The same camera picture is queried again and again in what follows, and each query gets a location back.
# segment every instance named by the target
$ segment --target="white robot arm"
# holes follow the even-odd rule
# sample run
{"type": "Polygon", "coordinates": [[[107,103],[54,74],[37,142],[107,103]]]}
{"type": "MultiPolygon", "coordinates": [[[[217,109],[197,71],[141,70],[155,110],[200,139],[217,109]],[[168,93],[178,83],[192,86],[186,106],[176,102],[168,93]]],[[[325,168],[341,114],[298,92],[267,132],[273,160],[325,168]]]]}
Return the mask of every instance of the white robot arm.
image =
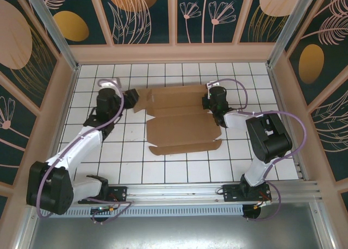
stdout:
{"type": "Polygon", "coordinates": [[[202,99],[203,108],[213,113],[217,125],[248,131],[255,154],[251,166],[242,175],[239,186],[231,188],[235,189],[234,194],[240,195],[241,199],[258,198],[259,191],[265,188],[269,190],[265,176],[273,167],[274,160],[285,156],[292,149],[291,138],[277,114],[246,113],[230,108],[225,88],[216,82],[208,83],[207,88],[208,93],[202,99]]]}
{"type": "MultiPolygon", "coordinates": [[[[121,108],[121,98],[117,92],[113,83],[101,83],[101,89],[97,97],[97,107],[92,110],[78,135],[62,151],[49,158],[45,163],[37,161],[31,166],[27,190],[28,204],[36,206],[38,190],[43,176],[56,163],[57,159],[59,159],[59,162],[55,164],[42,189],[40,196],[41,209],[63,214],[72,203],[88,197],[103,201],[107,199],[109,195],[107,179],[88,175],[74,181],[74,175],[80,162],[90,151],[100,145],[114,129],[114,123],[104,125],[115,117],[121,108]]],[[[134,107],[139,98],[136,90],[124,92],[123,97],[125,100],[124,109],[134,107]]]]}

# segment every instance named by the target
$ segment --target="flat cardboard sheet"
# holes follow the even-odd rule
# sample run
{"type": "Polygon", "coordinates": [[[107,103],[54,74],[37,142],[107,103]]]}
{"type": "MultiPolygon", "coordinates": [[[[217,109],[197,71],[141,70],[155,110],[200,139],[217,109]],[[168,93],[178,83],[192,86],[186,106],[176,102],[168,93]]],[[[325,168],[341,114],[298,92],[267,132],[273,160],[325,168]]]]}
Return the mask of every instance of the flat cardboard sheet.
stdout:
{"type": "Polygon", "coordinates": [[[146,123],[147,141],[155,155],[216,150],[221,129],[209,110],[203,110],[205,85],[139,89],[134,112],[147,109],[155,118],[146,123]]]}

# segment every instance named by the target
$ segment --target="grid line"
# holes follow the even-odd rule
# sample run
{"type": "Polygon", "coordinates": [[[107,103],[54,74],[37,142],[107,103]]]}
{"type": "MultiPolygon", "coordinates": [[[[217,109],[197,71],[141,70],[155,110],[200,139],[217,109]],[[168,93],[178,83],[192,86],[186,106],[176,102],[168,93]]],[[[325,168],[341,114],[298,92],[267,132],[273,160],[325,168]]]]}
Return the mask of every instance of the grid line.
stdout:
{"type": "MultiPolygon", "coordinates": [[[[79,128],[79,126],[82,127],[82,123],[84,121],[81,121],[80,123],[71,123],[71,122],[76,122],[78,121],[79,117],[84,117],[85,114],[83,114],[82,116],[82,112],[85,112],[86,109],[88,109],[88,113],[86,115],[86,119],[88,118],[88,115],[90,114],[90,112],[92,111],[92,106],[95,105],[93,98],[96,97],[97,94],[97,86],[96,83],[99,79],[101,79],[102,77],[97,77],[97,72],[100,69],[101,65],[98,66],[93,66],[90,69],[87,67],[85,69],[82,69],[83,72],[87,72],[89,70],[89,74],[85,77],[86,79],[90,79],[90,80],[82,80],[84,78],[83,74],[79,74],[78,80],[76,82],[76,85],[74,87],[74,92],[73,92],[73,98],[70,102],[70,106],[69,106],[69,110],[67,112],[67,119],[65,120],[65,124],[64,124],[64,129],[63,129],[63,133],[60,139],[60,144],[59,147],[61,148],[63,145],[67,144],[67,141],[70,141],[72,136],[73,136],[73,132],[72,131],[77,131],[77,129],[79,128]],[[77,86],[78,83],[81,83],[78,91],[77,91],[77,86]],[[89,83],[93,83],[92,85],[92,90],[89,90],[91,87],[89,85],[89,83]],[[79,95],[79,98],[77,98],[77,100],[74,102],[73,104],[73,100],[74,100],[74,96],[76,96],[76,93],[79,93],[81,95],[79,95]],[[89,105],[85,104],[85,101],[83,100],[84,95],[88,95],[91,94],[89,97],[89,105]]],[[[214,76],[215,78],[219,79],[221,78],[220,76],[224,76],[224,77],[231,77],[234,79],[246,79],[247,81],[250,81],[250,76],[252,76],[252,80],[253,83],[250,83],[247,87],[247,90],[254,90],[256,92],[256,95],[251,95],[251,97],[253,97],[253,102],[251,104],[257,104],[260,109],[261,109],[261,105],[271,105],[271,104],[276,104],[274,103],[260,103],[260,99],[259,99],[259,93],[258,90],[268,90],[268,91],[263,91],[262,94],[265,94],[262,96],[262,101],[265,102],[267,101],[267,99],[273,99],[273,96],[271,96],[270,94],[272,93],[272,87],[273,85],[271,84],[271,86],[269,86],[269,76],[267,76],[266,74],[261,74],[262,71],[260,71],[260,74],[257,74],[258,71],[256,71],[256,74],[252,73],[251,70],[251,65],[249,63],[244,63],[242,64],[242,68],[241,65],[239,65],[238,69],[241,69],[241,72],[248,72],[247,70],[249,69],[251,74],[245,74],[245,75],[235,75],[235,67],[234,65],[222,65],[221,67],[219,67],[221,69],[221,74],[219,76],[218,73],[218,66],[216,63],[212,62],[211,64],[209,64],[207,67],[209,67],[209,69],[211,69],[211,72],[207,72],[207,74],[202,75],[201,72],[201,65],[197,64],[197,65],[192,65],[189,67],[188,71],[192,71],[192,74],[199,74],[198,76],[194,75],[194,76],[190,76],[190,74],[184,74],[184,66],[182,63],[177,63],[174,68],[176,68],[176,71],[178,71],[178,74],[181,71],[181,75],[180,76],[167,76],[169,73],[166,72],[166,68],[167,65],[159,65],[159,66],[154,66],[151,67],[151,74],[150,74],[150,66],[149,64],[147,64],[147,77],[145,76],[131,76],[132,74],[132,70],[133,68],[135,69],[135,67],[133,67],[133,65],[130,65],[127,69],[123,69],[123,67],[119,66],[116,67],[116,65],[114,65],[113,67],[113,74],[112,74],[112,78],[115,78],[116,76],[121,76],[121,80],[123,81],[123,83],[125,83],[125,85],[128,83],[128,88],[124,88],[125,90],[129,89],[131,87],[131,82],[132,82],[132,88],[141,88],[141,87],[146,87],[146,88],[150,88],[152,86],[152,83],[154,83],[154,85],[156,86],[170,86],[172,83],[176,83],[178,84],[179,82],[179,78],[181,78],[182,82],[179,85],[186,85],[185,84],[185,78],[188,82],[188,84],[192,84],[192,82],[197,81],[197,83],[203,83],[203,81],[205,82],[205,80],[207,80],[207,76],[214,76]],[[116,70],[119,70],[121,73],[120,74],[115,74],[116,70]],[[263,76],[263,77],[259,77],[256,81],[254,76],[263,76]]],[[[242,99],[242,89],[238,88],[237,83],[235,82],[236,88],[235,89],[228,89],[228,93],[227,94],[232,94],[232,96],[235,96],[236,99],[236,103],[238,103],[237,105],[239,107],[241,107],[242,103],[241,103],[241,99],[242,99]]],[[[89,159],[89,162],[82,162],[82,164],[84,164],[84,170],[88,169],[88,165],[91,166],[91,171],[95,170],[95,172],[90,172],[93,174],[99,174],[100,172],[102,172],[101,170],[101,163],[115,163],[115,169],[112,169],[112,166],[109,166],[108,168],[110,168],[112,170],[112,172],[115,171],[115,173],[118,174],[119,176],[119,181],[118,183],[111,183],[111,184],[136,184],[136,183],[143,183],[144,181],[147,183],[154,183],[157,184],[156,181],[161,181],[161,183],[167,183],[169,181],[169,177],[168,179],[166,178],[166,168],[168,165],[170,165],[170,163],[172,162],[181,162],[178,163],[177,165],[180,167],[181,173],[175,172],[175,171],[170,171],[168,172],[168,176],[170,176],[170,182],[173,182],[173,178],[175,177],[180,177],[180,181],[176,181],[176,183],[207,183],[207,182],[211,182],[211,183],[217,183],[216,178],[217,178],[217,174],[216,171],[211,171],[211,170],[215,170],[216,168],[216,164],[210,164],[211,161],[229,161],[230,162],[230,167],[231,167],[231,173],[232,173],[232,179],[234,181],[238,181],[238,179],[234,179],[234,173],[235,174],[239,174],[241,171],[240,169],[238,169],[235,166],[242,165],[243,163],[241,163],[241,161],[252,161],[252,150],[251,150],[251,146],[250,146],[250,139],[247,135],[246,132],[242,133],[238,133],[238,135],[234,135],[234,131],[228,131],[229,133],[227,133],[227,129],[226,128],[222,128],[221,129],[221,133],[222,135],[219,137],[219,139],[222,139],[223,141],[227,142],[227,145],[225,145],[225,148],[227,146],[228,149],[228,156],[227,154],[225,154],[224,159],[218,159],[220,156],[216,156],[215,154],[209,154],[210,152],[206,151],[206,152],[201,152],[198,153],[196,155],[194,154],[187,154],[184,153],[182,155],[178,155],[178,157],[174,157],[174,156],[166,156],[164,155],[163,157],[157,157],[155,155],[152,155],[150,152],[147,154],[145,153],[145,148],[147,145],[147,140],[145,140],[145,134],[146,134],[146,118],[147,118],[147,112],[145,112],[145,117],[144,119],[141,118],[142,114],[137,113],[137,114],[133,114],[131,113],[131,111],[129,110],[124,110],[124,117],[121,119],[121,121],[118,123],[119,127],[118,130],[121,130],[121,128],[123,128],[123,133],[122,136],[117,137],[116,139],[112,139],[112,141],[108,141],[108,139],[105,140],[105,143],[109,143],[108,145],[104,145],[102,144],[100,149],[100,153],[99,153],[99,160],[98,158],[93,158],[93,159],[89,159]],[[135,141],[129,141],[131,140],[129,137],[129,134],[134,134],[134,132],[131,132],[133,126],[131,125],[144,125],[144,134],[142,135],[142,137],[144,139],[139,139],[141,138],[141,136],[139,136],[139,133],[135,132],[135,135],[137,136],[137,140],[135,141]],[[250,158],[242,158],[242,159],[235,159],[236,157],[238,157],[238,152],[239,150],[236,148],[231,147],[230,145],[232,144],[231,141],[233,141],[233,144],[240,144],[240,142],[238,141],[243,141],[245,142],[245,140],[248,141],[248,147],[246,146],[241,146],[242,150],[244,152],[247,152],[247,149],[249,150],[249,154],[250,154],[250,158]],[[105,160],[102,158],[102,152],[104,150],[104,148],[107,148],[106,146],[108,146],[108,148],[113,146],[113,143],[115,145],[118,145],[120,148],[120,150],[117,152],[117,155],[119,155],[118,158],[115,158],[114,161],[111,157],[110,161],[101,161],[101,160],[105,160]],[[132,150],[128,150],[127,148],[129,146],[132,146],[132,150]],[[145,164],[144,162],[147,163],[154,163],[154,162],[158,162],[159,164],[164,165],[164,167],[161,167],[160,171],[157,172],[161,172],[162,170],[164,171],[164,178],[161,176],[160,178],[158,176],[156,176],[156,179],[158,180],[152,180],[155,178],[151,178],[151,176],[149,176],[149,172],[151,172],[151,169],[149,171],[148,166],[150,166],[149,164],[145,164]],[[198,161],[207,161],[208,163],[198,163],[198,161]],[[134,177],[134,174],[132,175],[126,175],[126,171],[129,173],[133,172],[136,175],[136,178],[134,177]]],[[[282,165],[282,171],[280,171],[282,174],[281,176],[286,175],[284,173],[284,164],[282,165]]],[[[276,177],[278,179],[280,174],[279,174],[279,170],[277,167],[275,167],[276,170],[276,177]]]]}

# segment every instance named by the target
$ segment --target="aluminum frame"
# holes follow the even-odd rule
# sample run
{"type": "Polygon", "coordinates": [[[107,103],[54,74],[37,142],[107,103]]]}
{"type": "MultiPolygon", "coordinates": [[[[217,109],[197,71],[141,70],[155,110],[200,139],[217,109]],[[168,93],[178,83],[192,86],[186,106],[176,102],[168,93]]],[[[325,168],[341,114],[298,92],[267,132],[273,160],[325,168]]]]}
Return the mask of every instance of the aluminum frame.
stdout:
{"type": "Polygon", "coordinates": [[[282,55],[287,43],[289,42],[291,36],[296,31],[296,28],[300,24],[303,16],[306,13],[307,8],[309,7],[312,0],[298,0],[293,12],[290,14],[287,22],[285,23],[277,41],[276,45],[271,52],[268,63],[272,68],[277,63],[279,57],[282,55]]]}
{"type": "MultiPolygon", "coordinates": [[[[283,98],[281,92],[279,91],[279,83],[278,83],[277,77],[275,76],[273,69],[269,65],[267,65],[267,71],[268,71],[268,74],[269,74],[269,77],[271,80],[272,89],[273,89],[273,92],[275,94],[275,98],[276,98],[276,101],[278,103],[278,107],[280,110],[285,110],[285,105],[284,105],[285,101],[284,101],[284,98],[283,98]]],[[[282,120],[284,122],[286,129],[289,131],[289,134],[291,136],[291,139],[293,141],[294,146],[298,147],[299,143],[298,143],[297,139],[294,138],[294,136],[296,134],[295,134],[294,128],[291,124],[290,117],[285,116],[285,115],[281,115],[281,117],[282,117],[282,120]]],[[[300,166],[303,179],[309,180],[306,167],[304,166],[304,164],[302,162],[303,158],[302,158],[301,154],[297,153],[293,157],[294,157],[295,162],[298,163],[300,166]]]]}
{"type": "MultiPolygon", "coordinates": [[[[276,85],[276,79],[273,74],[272,69],[268,69],[270,72],[270,77],[273,85],[276,85]]],[[[74,85],[76,83],[76,79],[78,77],[78,72],[75,72],[74,76],[72,76],[71,86],[68,91],[66,97],[66,103],[69,103],[72,99],[72,92],[74,89],[74,85]]],[[[278,102],[281,103],[281,107],[283,105],[283,101],[281,98],[281,94],[275,90],[276,98],[278,98],[278,102]]],[[[60,132],[63,128],[63,124],[65,122],[65,117],[67,113],[67,108],[64,109],[60,119],[59,130],[57,130],[56,138],[53,145],[52,155],[58,149],[58,143],[60,140],[60,132]]],[[[290,128],[291,131],[291,123],[284,120],[287,123],[287,127],[290,128]]],[[[301,159],[298,158],[298,161],[301,166],[302,172],[305,173],[305,168],[301,165],[301,159]]],[[[289,180],[289,181],[273,181],[272,182],[280,191],[282,195],[283,203],[301,203],[307,202],[312,205],[321,204],[321,194],[318,188],[316,181],[303,181],[303,180],[289,180]]],[[[174,206],[222,206],[227,203],[223,201],[222,195],[218,195],[216,191],[221,188],[221,186],[226,183],[201,183],[201,184],[134,184],[127,185],[128,191],[127,196],[129,201],[134,201],[137,207],[163,207],[163,208],[171,208],[174,206]]],[[[273,202],[277,203],[278,197],[275,190],[270,187],[273,202]]],[[[246,204],[242,202],[229,202],[228,204],[246,204]]],[[[83,208],[83,207],[93,207],[94,205],[86,204],[74,204],[72,208],[83,208]]],[[[315,225],[318,231],[318,235],[320,237],[320,241],[322,243],[323,248],[333,248],[336,247],[325,247],[326,245],[330,245],[332,241],[335,241],[334,234],[332,229],[330,229],[329,221],[325,221],[325,209],[322,207],[320,209],[320,216],[317,217],[313,215],[315,218],[315,225]]],[[[25,214],[25,218],[23,219],[20,232],[17,236],[16,246],[14,249],[18,248],[29,248],[31,242],[31,235],[33,234],[35,225],[37,223],[38,216],[36,214],[36,210],[33,207],[28,207],[27,212],[25,214]]]]}
{"type": "Polygon", "coordinates": [[[315,223],[316,231],[322,245],[325,249],[338,249],[338,242],[334,235],[331,223],[328,219],[323,202],[309,203],[310,211],[315,223]]]}
{"type": "Polygon", "coordinates": [[[54,40],[56,46],[60,49],[60,52],[66,59],[69,66],[73,69],[77,69],[77,61],[74,58],[69,45],[67,44],[65,38],[61,34],[57,24],[55,23],[53,16],[49,9],[46,7],[43,0],[29,0],[32,4],[33,8],[35,9],[36,13],[40,17],[41,21],[47,28],[49,34],[51,35],[52,39],[54,40]]]}

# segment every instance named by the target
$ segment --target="black mounting bracket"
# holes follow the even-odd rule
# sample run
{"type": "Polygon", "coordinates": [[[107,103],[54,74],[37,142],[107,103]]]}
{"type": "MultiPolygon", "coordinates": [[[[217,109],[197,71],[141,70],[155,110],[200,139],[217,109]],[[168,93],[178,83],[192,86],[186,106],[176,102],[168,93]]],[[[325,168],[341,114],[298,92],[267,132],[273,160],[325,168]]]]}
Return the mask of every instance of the black mounting bracket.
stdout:
{"type": "MultiPolygon", "coordinates": [[[[125,99],[124,109],[134,108],[138,102],[139,95],[135,89],[127,90],[122,93],[125,99]]],[[[104,88],[98,92],[97,107],[93,108],[88,116],[88,119],[83,123],[83,126],[98,127],[110,121],[118,112],[121,106],[121,98],[112,88],[104,88]]],[[[110,123],[106,127],[100,129],[103,135],[103,141],[114,129],[114,124],[110,123]]]]}
{"type": "MultiPolygon", "coordinates": [[[[48,163],[38,161],[30,167],[27,204],[36,206],[38,189],[48,168],[48,163]]],[[[69,209],[74,197],[69,172],[64,167],[55,167],[49,174],[48,179],[43,186],[40,208],[62,215],[69,209]]]]}
{"type": "Polygon", "coordinates": [[[235,110],[228,106],[226,95],[227,91],[224,87],[215,86],[209,89],[210,98],[208,98],[208,94],[202,97],[203,109],[209,109],[213,113],[216,125],[224,128],[227,128],[227,126],[223,116],[227,112],[235,110]]]}
{"type": "MultiPolygon", "coordinates": [[[[103,197],[93,197],[98,200],[103,200],[107,202],[115,202],[117,200],[118,202],[125,202],[127,200],[127,187],[126,186],[108,186],[107,190],[105,191],[105,196],[103,197]]],[[[98,202],[89,201],[86,199],[83,199],[81,201],[78,201],[79,204],[100,204],[98,202]]]]}
{"type": "Polygon", "coordinates": [[[225,202],[259,202],[265,200],[272,200],[270,187],[263,183],[258,186],[250,187],[247,193],[243,193],[240,184],[223,185],[222,186],[223,200],[225,202]]]}

